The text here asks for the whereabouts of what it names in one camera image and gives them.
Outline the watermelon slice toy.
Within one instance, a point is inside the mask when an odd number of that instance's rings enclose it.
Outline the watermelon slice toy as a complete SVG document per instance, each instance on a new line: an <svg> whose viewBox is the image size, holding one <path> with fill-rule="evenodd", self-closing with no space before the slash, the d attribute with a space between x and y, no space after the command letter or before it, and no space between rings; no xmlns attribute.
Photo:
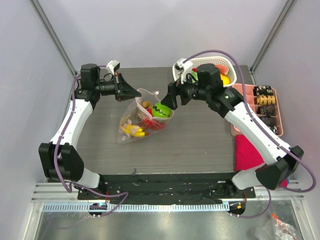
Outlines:
<svg viewBox="0 0 320 240"><path fill-rule="evenodd" d="M228 66L222 65L222 64L216 64L215 66L219 69L221 74L223 74L225 76L228 74L228 72L229 72Z"/></svg>

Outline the yellow leopard sock roll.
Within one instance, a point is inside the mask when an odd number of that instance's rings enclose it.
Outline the yellow leopard sock roll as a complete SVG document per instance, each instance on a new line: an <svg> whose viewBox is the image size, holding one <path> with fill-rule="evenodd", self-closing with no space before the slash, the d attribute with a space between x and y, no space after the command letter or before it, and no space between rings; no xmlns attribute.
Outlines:
<svg viewBox="0 0 320 240"><path fill-rule="evenodd" d="M274 95L269 95L269 96L260 95L254 99L254 103L260 106L275 105L276 97Z"/></svg>

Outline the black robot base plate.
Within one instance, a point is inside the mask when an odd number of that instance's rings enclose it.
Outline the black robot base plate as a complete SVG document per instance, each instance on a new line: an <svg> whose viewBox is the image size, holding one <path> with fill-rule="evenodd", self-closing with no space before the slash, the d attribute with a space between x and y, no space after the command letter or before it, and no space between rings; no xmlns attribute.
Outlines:
<svg viewBox="0 0 320 240"><path fill-rule="evenodd" d="M128 192L127 205L209 205L225 199L255 198L254 188L231 191L232 173L108 174L97 192L118 204Z"/></svg>

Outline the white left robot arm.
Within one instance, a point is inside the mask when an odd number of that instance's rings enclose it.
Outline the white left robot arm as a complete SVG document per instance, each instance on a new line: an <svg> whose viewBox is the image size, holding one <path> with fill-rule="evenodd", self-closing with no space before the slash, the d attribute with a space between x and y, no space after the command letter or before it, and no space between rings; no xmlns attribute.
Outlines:
<svg viewBox="0 0 320 240"><path fill-rule="evenodd" d="M141 96L118 72L119 61L112 60L104 66L110 80L100 77L102 68L94 63L81 66L72 83L69 108L61 126L48 143L41 143L38 148L46 178L60 181L68 192L72 190L67 182L88 188L97 200L106 195L107 188L103 176L88 170L77 152L83 127L102 96L114 96L118 102Z"/></svg>

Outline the pink divided organizer tray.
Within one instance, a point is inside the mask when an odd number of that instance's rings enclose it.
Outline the pink divided organizer tray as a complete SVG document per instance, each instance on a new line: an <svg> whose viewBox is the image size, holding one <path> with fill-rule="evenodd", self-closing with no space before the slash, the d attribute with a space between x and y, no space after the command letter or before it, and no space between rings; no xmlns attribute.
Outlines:
<svg viewBox="0 0 320 240"><path fill-rule="evenodd" d="M247 103L252 111L278 137L284 133L276 90L269 85L244 85Z"/></svg>

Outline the green apple toy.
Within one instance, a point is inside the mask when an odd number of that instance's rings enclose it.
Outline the green apple toy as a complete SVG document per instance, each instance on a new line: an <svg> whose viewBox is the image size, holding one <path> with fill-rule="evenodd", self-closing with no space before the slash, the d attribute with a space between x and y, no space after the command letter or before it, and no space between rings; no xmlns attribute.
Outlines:
<svg viewBox="0 0 320 240"><path fill-rule="evenodd" d="M172 110L161 102L158 102L153 105L151 113L153 117L167 119L171 117Z"/></svg>

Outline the black patterned sock roll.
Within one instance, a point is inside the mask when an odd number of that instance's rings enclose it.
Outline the black patterned sock roll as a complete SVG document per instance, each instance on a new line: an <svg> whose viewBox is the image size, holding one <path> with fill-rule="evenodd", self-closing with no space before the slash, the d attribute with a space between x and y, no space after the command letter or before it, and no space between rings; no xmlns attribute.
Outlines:
<svg viewBox="0 0 320 240"><path fill-rule="evenodd" d="M261 116L260 120L266 125L266 126L275 126L277 123L277 119L273 116Z"/></svg>

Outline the clear pink zip top bag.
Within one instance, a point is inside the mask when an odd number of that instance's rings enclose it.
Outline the clear pink zip top bag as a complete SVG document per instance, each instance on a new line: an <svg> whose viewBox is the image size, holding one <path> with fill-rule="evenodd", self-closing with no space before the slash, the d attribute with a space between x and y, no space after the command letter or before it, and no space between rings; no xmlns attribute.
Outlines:
<svg viewBox="0 0 320 240"><path fill-rule="evenodd" d="M131 143L149 137L163 130L172 119L175 111L161 104L159 92L144 88L137 90L119 121L118 143Z"/></svg>

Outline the crumpled clear plastic bag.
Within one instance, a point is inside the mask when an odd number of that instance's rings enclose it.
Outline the crumpled clear plastic bag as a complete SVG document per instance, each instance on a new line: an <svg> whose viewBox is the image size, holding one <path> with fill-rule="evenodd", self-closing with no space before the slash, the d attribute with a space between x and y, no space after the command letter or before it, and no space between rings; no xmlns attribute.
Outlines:
<svg viewBox="0 0 320 240"><path fill-rule="evenodd" d="M256 228L254 236L258 240L303 240L294 226L280 220L274 213L264 226Z"/></svg>

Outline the yellow banana bunch toy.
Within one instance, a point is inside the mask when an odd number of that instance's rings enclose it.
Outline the yellow banana bunch toy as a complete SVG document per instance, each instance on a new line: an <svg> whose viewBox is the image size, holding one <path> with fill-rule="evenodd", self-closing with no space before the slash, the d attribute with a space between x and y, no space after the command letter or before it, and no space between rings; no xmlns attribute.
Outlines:
<svg viewBox="0 0 320 240"><path fill-rule="evenodd" d="M125 123L124 125L122 125L120 127L120 130L123 133L125 133L126 135L129 135L131 137L141 138L146 135L146 133L144 132L144 130L141 127L139 127L138 125L133 125L133 124Z"/></svg>

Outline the black pink floral sock roll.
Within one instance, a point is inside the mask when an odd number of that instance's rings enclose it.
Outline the black pink floral sock roll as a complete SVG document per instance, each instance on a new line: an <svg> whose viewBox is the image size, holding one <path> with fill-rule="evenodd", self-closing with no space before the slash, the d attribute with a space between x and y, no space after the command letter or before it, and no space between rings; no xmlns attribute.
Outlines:
<svg viewBox="0 0 320 240"><path fill-rule="evenodd" d="M270 125L268 128L275 134L278 135L278 127L276 125Z"/></svg>

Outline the dark brown sock roll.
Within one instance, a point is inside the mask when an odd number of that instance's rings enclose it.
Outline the dark brown sock roll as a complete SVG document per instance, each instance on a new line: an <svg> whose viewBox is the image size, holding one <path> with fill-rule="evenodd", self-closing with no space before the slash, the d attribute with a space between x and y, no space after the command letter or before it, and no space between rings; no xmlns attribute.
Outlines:
<svg viewBox="0 0 320 240"><path fill-rule="evenodd" d="M257 108L257 114L264 115L264 116L275 116L276 107L273 104L261 105Z"/></svg>

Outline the brown longan bunch toy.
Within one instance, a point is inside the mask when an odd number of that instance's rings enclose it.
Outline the brown longan bunch toy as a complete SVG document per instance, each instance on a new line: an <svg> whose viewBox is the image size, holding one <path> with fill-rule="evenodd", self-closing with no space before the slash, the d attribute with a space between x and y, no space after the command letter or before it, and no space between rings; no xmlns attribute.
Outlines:
<svg viewBox="0 0 320 240"><path fill-rule="evenodd" d="M141 106L144 109L151 109L153 107L153 104L150 101L145 100L145 101L142 101Z"/></svg>

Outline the aluminium frame rail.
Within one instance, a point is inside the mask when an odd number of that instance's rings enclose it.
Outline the aluminium frame rail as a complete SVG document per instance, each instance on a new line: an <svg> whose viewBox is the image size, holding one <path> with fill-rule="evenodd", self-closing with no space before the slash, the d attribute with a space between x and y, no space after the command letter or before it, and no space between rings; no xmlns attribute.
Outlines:
<svg viewBox="0 0 320 240"><path fill-rule="evenodd" d="M78 191L74 188L67 192L61 183L37 183L31 198L32 202L74 202L78 200Z"/></svg>

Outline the red chili pepper toy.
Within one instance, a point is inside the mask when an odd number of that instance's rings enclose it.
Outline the red chili pepper toy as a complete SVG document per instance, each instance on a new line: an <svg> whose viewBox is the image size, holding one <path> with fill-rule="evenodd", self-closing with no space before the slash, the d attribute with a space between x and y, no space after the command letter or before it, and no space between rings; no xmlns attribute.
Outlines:
<svg viewBox="0 0 320 240"><path fill-rule="evenodd" d="M143 119L142 128L145 130L160 131L166 126L165 122L156 119Z"/></svg>

